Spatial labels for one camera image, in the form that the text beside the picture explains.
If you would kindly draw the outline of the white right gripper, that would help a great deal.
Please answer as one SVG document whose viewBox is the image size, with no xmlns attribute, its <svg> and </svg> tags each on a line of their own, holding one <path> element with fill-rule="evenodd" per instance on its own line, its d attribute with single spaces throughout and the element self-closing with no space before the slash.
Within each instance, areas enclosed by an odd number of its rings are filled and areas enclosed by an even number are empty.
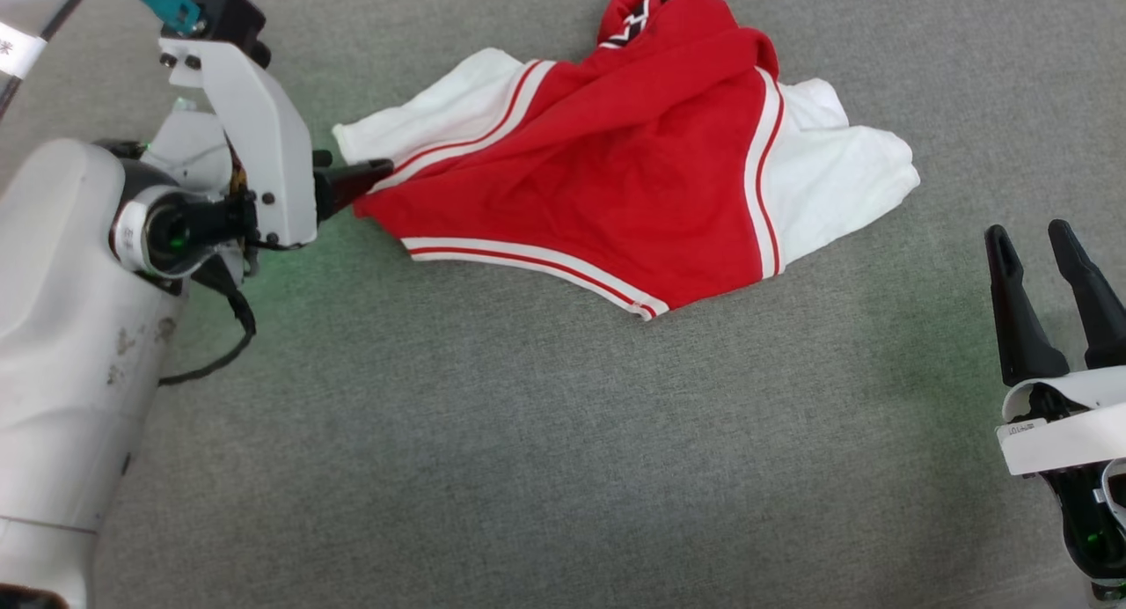
<svg viewBox="0 0 1126 609">
<path fill-rule="evenodd" d="M 1011 475 L 1039 477 L 1052 489 L 1087 600 L 1121 601 L 1125 308 L 1067 221 L 1052 220 L 1047 232 L 1085 332 L 1089 370 L 1067 375 L 1064 353 L 1049 343 L 1025 290 L 1008 231 L 990 225 L 984 241 L 998 364 L 1003 384 L 1013 387 L 1003 401 L 998 445 Z"/>
</svg>

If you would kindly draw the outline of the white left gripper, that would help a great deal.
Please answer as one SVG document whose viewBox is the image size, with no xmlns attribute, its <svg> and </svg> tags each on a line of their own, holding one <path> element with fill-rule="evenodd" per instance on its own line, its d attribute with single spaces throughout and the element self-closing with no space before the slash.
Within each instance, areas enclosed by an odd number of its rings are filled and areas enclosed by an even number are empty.
<svg viewBox="0 0 1126 609">
<path fill-rule="evenodd" d="M 133 167 L 110 247 L 129 271 L 188 279 L 218 259 L 236 283 L 258 271 L 263 244 L 304 247 L 327 221 L 394 173 L 390 159 L 333 165 L 274 77 L 229 42 L 162 37 L 170 84 L 198 89 L 206 111 L 176 106 Z"/>
</svg>

